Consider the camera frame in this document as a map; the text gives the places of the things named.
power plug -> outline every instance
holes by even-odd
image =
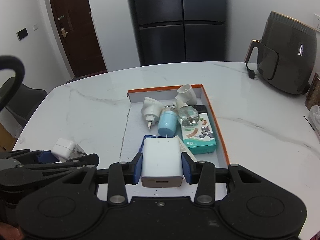
[[[183,180],[178,138],[146,138],[143,146],[143,187],[180,187]]]
[[[164,105],[161,102],[149,97],[144,98],[141,113],[143,118],[147,121],[149,129],[151,128],[151,125],[155,125],[155,123],[159,121],[163,108]]]
[[[75,142],[59,138],[54,144],[51,154],[62,163],[69,159],[74,159],[86,155],[84,150]]]

black chair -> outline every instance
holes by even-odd
[[[0,87],[0,98],[10,89],[14,81],[14,77],[9,78],[2,87]],[[47,92],[42,89],[33,89],[21,84],[17,93],[5,107],[17,120],[17,122],[25,127],[33,113],[47,96]]]

door handle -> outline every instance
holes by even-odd
[[[62,35],[64,38],[66,38],[68,32],[66,32],[66,31],[64,30],[64,28],[61,28],[61,32],[62,32],[61,35]]]

power cord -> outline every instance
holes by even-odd
[[[254,70],[253,70],[253,69],[250,69],[250,68],[248,67],[248,64],[247,64],[247,63],[246,63],[245,65],[246,65],[246,67],[247,67],[247,72],[248,72],[249,78],[254,79],[254,77],[255,77]]]

brown container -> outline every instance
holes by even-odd
[[[312,106],[319,106],[320,105],[320,74],[316,73],[311,87],[309,89],[307,99],[304,102],[306,107],[310,110]]]

